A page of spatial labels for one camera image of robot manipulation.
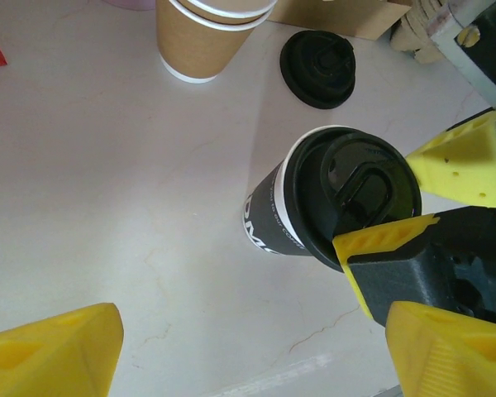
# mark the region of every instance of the white table surface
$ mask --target white table surface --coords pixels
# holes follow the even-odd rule
[[[407,154],[487,105],[447,62],[352,39],[355,92],[309,108],[279,73],[295,31],[266,22],[197,86],[163,69],[154,12],[0,0],[0,331],[114,302],[115,397],[351,397],[397,384],[384,329],[346,278],[256,249],[242,204],[314,127],[348,125]]]

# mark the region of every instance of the black cup lid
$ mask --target black cup lid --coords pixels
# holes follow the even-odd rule
[[[355,89],[353,47],[334,33],[296,33],[281,50],[279,63],[290,90],[314,108],[336,108]]]
[[[332,238],[421,214],[406,160],[389,143],[346,127],[317,132],[292,154],[285,205],[303,245],[341,271]]]

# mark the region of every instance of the screw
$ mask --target screw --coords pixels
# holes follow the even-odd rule
[[[455,41],[457,44],[465,48],[470,48],[475,45],[481,38],[481,33],[476,25],[468,25],[457,35]]]

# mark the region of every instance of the stacked paper cups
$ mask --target stacked paper cups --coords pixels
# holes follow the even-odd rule
[[[162,62],[189,83],[214,79],[277,0],[156,0]]]
[[[442,60],[442,53],[428,37],[427,24],[445,3],[446,0],[413,0],[412,9],[393,30],[391,47],[397,51],[413,51],[420,64]]]

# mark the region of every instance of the coffee cup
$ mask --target coffee cup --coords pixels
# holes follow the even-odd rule
[[[226,24],[199,16],[178,0],[157,0],[156,36],[162,63],[183,81],[211,81],[271,11],[251,22]]]
[[[264,251],[315,256],[341,271],[334,236],[420,214],[417,180],[394,147],[326,126],[303,135],[248,196],[243,225]]]
[[[273,9],[276,0],[178,0],[189,11],[209,21],[241,25]]]

